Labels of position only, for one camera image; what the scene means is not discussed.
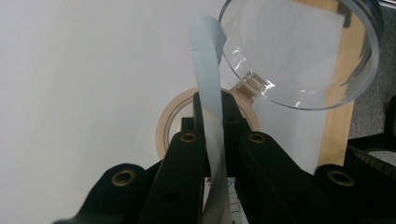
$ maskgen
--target clear plastic dome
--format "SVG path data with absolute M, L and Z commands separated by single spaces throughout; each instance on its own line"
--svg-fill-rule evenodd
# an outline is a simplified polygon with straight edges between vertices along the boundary
M 224 56 L 254 97 L 336 107 L 375 76 L 381 15 L 374 9 L 352 0 L 233 0 L 220 15 Z

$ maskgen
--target screw hole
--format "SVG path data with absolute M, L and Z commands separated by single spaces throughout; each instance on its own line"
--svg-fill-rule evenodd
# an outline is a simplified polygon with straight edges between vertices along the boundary
M 165 201 L 169 204 L 178 203 L 180 202 L 180 200 L 181 200 L 180 194 L 177 192 L 169 192 L 165 196 Z
M 197 135 L 193 133 L 183 133 L 180 136 L 180 140 L 187 143 L 195 142 L 196 139 L 197 139 Z
M 327 177 L 329 177 L 332 182 L 343 187 L 350 188 L 355 185 L 355 180 L 350 175 L 341 171 L 330 170 L 327 172 Z
M 134 182 L 135 178 L 136 178 L 136 173 L 133 170 L 123 169 L 121 171 L 116 172 L 113 175 L 111 182 L 113 183 L 114 186 L 125 187 L 127 185 L 130 185 L 132 182 Z
M 261 134 L 257 134 L 257 133 L 250 134 L 248 136 L 248 139 L 250 141 L 252 141 L 252 142 L 255 142 L 255 143 L 263 143 L 263 142 L 265 142 L 264 136 L 262 136 Z

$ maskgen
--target white background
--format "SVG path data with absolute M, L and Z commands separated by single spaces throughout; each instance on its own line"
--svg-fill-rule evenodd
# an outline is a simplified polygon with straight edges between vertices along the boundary
M 189 22 L 222 4 L 1 1 L 0 223 L 72 217 L 105 170 L 154 164 L 158 118 L 196 86 Z M 220 72 L 224 88 L 236 84 L 224 60 Z M 276 140 L 309 143 L 285 149 L 312 170 L 326 113 L 255 104 Z

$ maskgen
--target black plastic mount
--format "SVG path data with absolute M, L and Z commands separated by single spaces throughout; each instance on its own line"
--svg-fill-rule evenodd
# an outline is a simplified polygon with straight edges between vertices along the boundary
M 194 118 L 182 120 L 162 161 L 146 171 L 109 169 L 78 214 L 55 223 L 200 224 L 207 158 L 199 95 L 193 100 Z M 222 105 L 227 171 L 250 224 L 396 223 L 394 181 L 361 175 L 367 165 L 351 162 L 309 175 L 271 136 L 250 131 L 230 93 L 222 93 Z

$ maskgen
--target brass insert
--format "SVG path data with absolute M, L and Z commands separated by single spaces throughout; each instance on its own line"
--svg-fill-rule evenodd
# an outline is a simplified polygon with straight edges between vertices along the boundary
M 133 170 L 123 169 L 113 175 L 113 178 L 111 178 L 111 182 L 114 186 L 125 187 L 134 182 L 135 179 L 136 173 Z
M 254 143 L 264 143 L 265 137 L 258 133 L 252 133 L 248 136 L 248 140 Z
M 332 182 L 343 187 L 351 188 L 355 185 L 355 180 L 352 176 L 342 171 L 330 170 L 327 172 L 327 177 L 329 177 Z
M 180 140 L 183 142 L 187 142 L 187 143 L 191 143 L 191 142 L 195 142 L 195 140 L 197 140 L 198 136 L 194 133 L 183 133 L 180 136 Z

